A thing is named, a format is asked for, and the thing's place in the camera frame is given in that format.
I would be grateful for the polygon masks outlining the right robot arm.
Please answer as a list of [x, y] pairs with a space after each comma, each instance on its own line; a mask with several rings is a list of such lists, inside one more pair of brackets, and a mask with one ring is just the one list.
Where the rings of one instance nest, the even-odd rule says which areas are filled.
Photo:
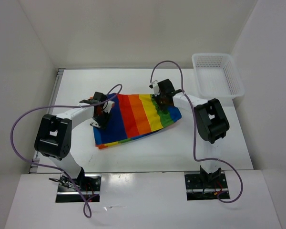
[[173, 105], [189, 111], [194, 116], [194, 134], [204, 141], [202, 158], [194, 158], [200, 162], [199, 180], [203, 187], [211, 187], [220, 177], [222, 169], [218, 160], [221, 156], [222, 139], [230, 125], [218, 99], [206, 100], [187, 95], [183, 90], [176, 90], [169, 79], [151, 82], [155, 98], [160, 109], [167, 111]]

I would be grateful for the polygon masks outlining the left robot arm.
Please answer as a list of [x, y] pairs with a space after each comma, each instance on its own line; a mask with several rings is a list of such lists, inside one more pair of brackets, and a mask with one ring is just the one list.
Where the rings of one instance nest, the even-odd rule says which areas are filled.
[[88, 119], [92, 120], [93, 127], [104, 129], [115, 105], [108, 98], [108, 95], [95, 92], [92, 98], [81, 100], [77, 108], [57, 115], [45, 114], [41, 119], [34, 148], [61, 170], [59, 182], [69, 184], [76, 191], [82, 190], [92, 180], [85, 176], [84, 169], [70, 152], [72, 130]]

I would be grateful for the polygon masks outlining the rainbow striped shorts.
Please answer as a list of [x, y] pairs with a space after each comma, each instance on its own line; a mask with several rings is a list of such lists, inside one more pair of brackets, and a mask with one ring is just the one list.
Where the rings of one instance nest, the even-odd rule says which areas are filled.
[[118, 94], [113, 101], [106, 128], [93, 129], [95, 146], [99, 149], [154, 134], [182, 118], [175, 106], [161, 111], [151, 94]]

